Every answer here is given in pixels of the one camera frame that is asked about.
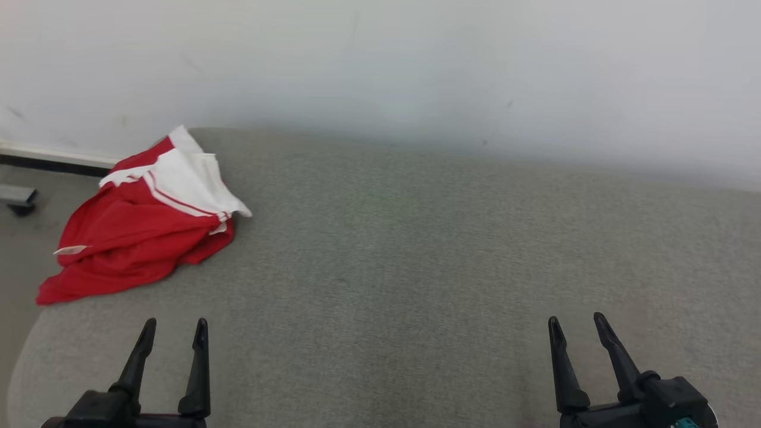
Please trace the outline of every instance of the white stripe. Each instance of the white stripe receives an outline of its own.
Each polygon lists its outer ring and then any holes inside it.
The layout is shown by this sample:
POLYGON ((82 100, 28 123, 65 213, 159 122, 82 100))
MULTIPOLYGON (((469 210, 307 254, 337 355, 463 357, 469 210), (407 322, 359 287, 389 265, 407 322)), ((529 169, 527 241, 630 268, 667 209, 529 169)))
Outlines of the white stripe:
POLYGON ((196 140, 188 133, 184 125, 178 126, 174 131, 169 133, 169 139, 172 145, 185 153, 203 153, 203 149, 198 145, 196 140))
POLYGON ((151 173, 156 188, 175 200, 206 212, 238 211, 251 217, 251 211, 222 182, 214 155, 170 150, 158 157, 151 173))
POLYGON ((103 177, 97 185, 98 187, 103 187, 106 183, 114 183, 118 187, 121 183, 134 183, 140 180, 140 177, 150 171, 152 167, 153 165, 146 165, 143 167, 120 169, 103 177))
POLYGON ((145 184, 148 185, 148 189, 151 191, 151 196, 153 196, 158 202, 163 203, 164 205, 168 205, 177 211, 182 211, 186 214, 190 214, 194 217, 208 217, 209 214, 199 211, 191 206, 183 205, 181 203, 176 203, 173 200, 165 197, 161 193, 159 193, 156 190, 156 182, 153 180, 153 177, 151 177, 150 174, 146 174, 143 176, 143 180, 145 181, 145 184))
POLYGON ((87 245, 74 245, 73 247, 59 248, 55 253, 53 253, 53 255, 54 256, 68 256, 71 254, 79 254, 87 247, 88 247, 87 245))
POLYGON ((228 231, 228 224, 227 223, 219 223, 219 227, 209 232, 209 235, 216 235, 218 233, 227 232, 228 231))

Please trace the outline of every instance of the gray cushion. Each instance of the gray cushion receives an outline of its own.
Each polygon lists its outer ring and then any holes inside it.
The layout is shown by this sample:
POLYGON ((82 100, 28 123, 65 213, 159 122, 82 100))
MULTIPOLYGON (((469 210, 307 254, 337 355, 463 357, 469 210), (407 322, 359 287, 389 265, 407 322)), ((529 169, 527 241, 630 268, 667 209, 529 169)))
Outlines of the gray cushion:
POLYGON ((253 218, 165 281, 46 309, 11 381, 11 427, 108 388, 150 317, 143 410, 174 412, 201 316, 210 426, 555 426, 550 315, 582 388, 615 401, 594 311, 640 369, 687 377, 722 426, 761 419, 759 195, 192 134, 253 218))

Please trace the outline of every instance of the white wall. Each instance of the white wall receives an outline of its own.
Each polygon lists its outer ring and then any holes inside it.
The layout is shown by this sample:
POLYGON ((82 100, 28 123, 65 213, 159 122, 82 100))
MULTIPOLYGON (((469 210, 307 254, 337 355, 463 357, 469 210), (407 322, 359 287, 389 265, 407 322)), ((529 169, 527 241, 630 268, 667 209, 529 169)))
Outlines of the white wall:
POLYGON ((761 190, 754 0, 0 0, 0 139, 262 126, 761 190))

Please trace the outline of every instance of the garment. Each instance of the garment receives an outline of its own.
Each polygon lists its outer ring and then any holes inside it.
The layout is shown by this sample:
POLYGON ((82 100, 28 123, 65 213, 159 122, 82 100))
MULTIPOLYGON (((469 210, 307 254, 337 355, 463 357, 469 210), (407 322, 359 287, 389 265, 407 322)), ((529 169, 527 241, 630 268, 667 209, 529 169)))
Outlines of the garment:
POLYGON ((233 212, 251 216, 183 126, 99 185, 69 219, 54 253, 63 269, 40 286, 38 305, 153 283, 232 241, 233 212))

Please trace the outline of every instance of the baseboard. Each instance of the baseboard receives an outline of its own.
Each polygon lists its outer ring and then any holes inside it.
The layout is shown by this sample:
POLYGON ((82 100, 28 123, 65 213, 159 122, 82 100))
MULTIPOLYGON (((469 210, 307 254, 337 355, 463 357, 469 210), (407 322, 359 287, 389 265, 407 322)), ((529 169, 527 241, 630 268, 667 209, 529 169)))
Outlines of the baseboard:
POLYGON ((119 159, 0 142, 0 164, 104 177, 119 159))

